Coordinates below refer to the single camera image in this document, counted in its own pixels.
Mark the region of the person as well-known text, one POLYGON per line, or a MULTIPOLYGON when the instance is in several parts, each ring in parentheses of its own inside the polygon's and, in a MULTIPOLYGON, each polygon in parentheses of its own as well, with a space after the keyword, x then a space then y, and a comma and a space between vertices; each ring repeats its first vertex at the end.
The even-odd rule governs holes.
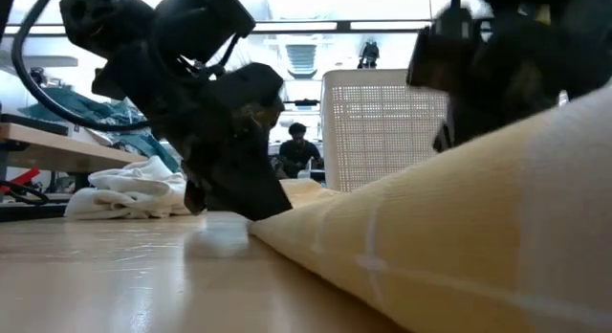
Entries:
POLYGON ((305 139, 306 131, 307 127, 304 124, 294 122, 289 127, 292 138, 282 143, 279 148, 278 158, 289 178, 296 178, 309 162, 312 162, 313 168, 323 169, 323 158, 317 147, 305 139))

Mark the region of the silver ventilation duct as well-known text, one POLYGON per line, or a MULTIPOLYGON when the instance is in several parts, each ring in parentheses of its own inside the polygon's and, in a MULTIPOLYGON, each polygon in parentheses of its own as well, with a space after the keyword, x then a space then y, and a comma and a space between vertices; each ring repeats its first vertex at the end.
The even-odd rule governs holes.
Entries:
POLYGON ((287 71, 295 79, 311 79, 317 73, 317 45, 289 44, 286 46, 287 71))

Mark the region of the yellow checked towel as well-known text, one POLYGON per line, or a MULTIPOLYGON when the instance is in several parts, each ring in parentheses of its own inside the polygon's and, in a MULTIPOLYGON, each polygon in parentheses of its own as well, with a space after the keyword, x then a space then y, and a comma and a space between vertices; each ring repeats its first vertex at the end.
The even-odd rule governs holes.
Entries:
POLYGON ((412 333, 612 333, 612 85, 252 229, 412 333))

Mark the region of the blue cloth pile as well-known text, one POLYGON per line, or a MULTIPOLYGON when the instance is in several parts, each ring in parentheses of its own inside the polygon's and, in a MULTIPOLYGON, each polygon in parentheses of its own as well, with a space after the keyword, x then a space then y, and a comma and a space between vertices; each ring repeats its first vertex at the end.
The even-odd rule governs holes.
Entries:
MULTIPOLYGON (((144 121, 140 111, 126 100, 119 101, 118 103, 98 102, 65 87, 47 87, 43 91, 71 112, 91 121, 113 125, 144 121)), ((60 118, 39 102, 19 108, 18 111, 29 118, 37 120, 66 122, 65 119, 60 118)), ((130 153, 137 153, 147 158, 158 156, 168 169, 173 172, 178 171, 180 168, 179 162, 164 149, 149 129, 127 132, 100 132, 93 130, 92 132, 108 140, 108 143, 103 143, 106 146, 130 153)))

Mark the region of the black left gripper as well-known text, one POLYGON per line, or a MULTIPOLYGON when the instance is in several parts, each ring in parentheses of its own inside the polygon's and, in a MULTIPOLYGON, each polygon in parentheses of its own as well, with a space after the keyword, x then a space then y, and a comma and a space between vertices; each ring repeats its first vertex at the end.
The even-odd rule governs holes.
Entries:
POLYGON ((260 221, 292 208, 268 152, 283 108, 283 79, 272 67, 252 62, 221 76, 191 73, 146 45, 120 47, 105 59, 95 90, 129 98, 181 155, 187 176, 207 181, 206 190, 186 181, 190 213, 230 211, 260 221))

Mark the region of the white crumpled towel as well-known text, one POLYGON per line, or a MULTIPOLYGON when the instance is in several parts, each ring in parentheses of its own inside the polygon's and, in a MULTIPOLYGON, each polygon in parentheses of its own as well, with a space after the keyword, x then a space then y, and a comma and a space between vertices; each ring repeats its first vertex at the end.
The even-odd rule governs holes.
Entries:
POLYGON ((77 190, 64 212, 69 219, 165 218, 189 215, 184 204, 186 178, 157 156, 88 176, 90 186, 77 190))

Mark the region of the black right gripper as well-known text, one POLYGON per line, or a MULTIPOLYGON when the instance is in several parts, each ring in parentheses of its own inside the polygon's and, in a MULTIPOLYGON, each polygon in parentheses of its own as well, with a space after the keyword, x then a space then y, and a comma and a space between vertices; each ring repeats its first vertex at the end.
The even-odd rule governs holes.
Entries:
POLYGON ((432 147, 444 152, 506 125, 589 94, 612 78, 612 31, 595 36, 541 22, 497 22, 480 40, 450 96, 432 147))

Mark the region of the white plastic bin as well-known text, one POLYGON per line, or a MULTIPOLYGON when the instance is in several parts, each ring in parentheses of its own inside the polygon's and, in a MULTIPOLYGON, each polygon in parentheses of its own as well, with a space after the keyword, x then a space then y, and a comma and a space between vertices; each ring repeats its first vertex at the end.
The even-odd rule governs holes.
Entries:
POLYGON ((418 164, 446 116, 444 93, 405 84, 405 71, 334 70, 321 82, 326 185, 352 191, 418 164))

